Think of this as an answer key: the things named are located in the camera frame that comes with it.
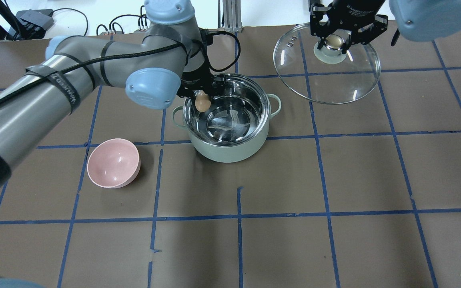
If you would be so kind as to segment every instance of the white background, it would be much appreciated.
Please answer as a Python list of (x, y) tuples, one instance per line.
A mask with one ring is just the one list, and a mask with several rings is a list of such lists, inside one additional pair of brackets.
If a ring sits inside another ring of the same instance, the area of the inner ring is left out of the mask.
[[(99, 24), (108, 26), (111, 19), (122, 14), (139, 14), (143, 0), (7, 0), (12, 12), (28, 9), (75, 8), (88, 17), (88, 35), (95, 35)], [(393, 15), (388, 2), (379, 14)], [(277, 26), (301, 24), (309, 21), (308, 0), (241, 0), (241, 22), (243, 26)], [(218, 0), (192, 0), (199, 27), (218, 27)], [(55, 24), (46, 33), (46, 38), (57, 35), (83, 34), (84, 17), (75, 11), (58, 11), (53, 15)], [(138, 29), (136, 17), (117, 20), (125, 33)], [(10, 27), (0, 16), (0, 24), (8, 30)]]

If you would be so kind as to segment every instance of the metal bracket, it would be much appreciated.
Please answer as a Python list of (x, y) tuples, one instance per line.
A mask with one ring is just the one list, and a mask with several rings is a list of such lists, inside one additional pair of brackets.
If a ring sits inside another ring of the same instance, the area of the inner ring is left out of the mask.
[(224, 29), (227, 32), (241, 32), (241, 0), (223, 0)]

